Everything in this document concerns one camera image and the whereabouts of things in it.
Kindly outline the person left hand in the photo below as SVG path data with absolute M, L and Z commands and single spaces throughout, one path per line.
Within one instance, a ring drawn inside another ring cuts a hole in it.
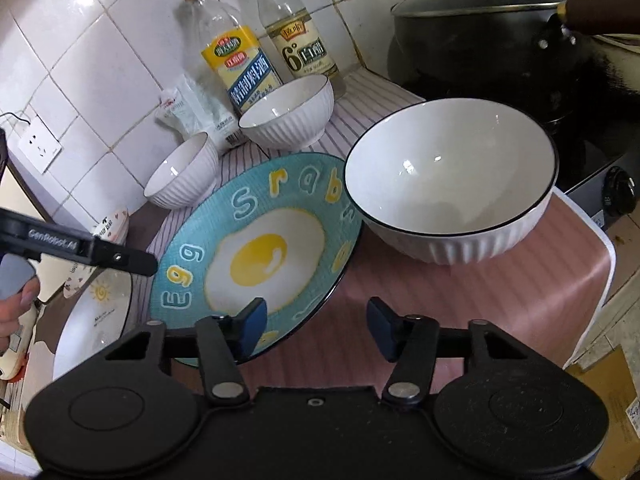
M 10 338 L 20 328 L 20 317 L 29 311 L 40 293 L 39 278 L 34 276 L 15 295 L 0 301 L 0 352 L 9 348 Z

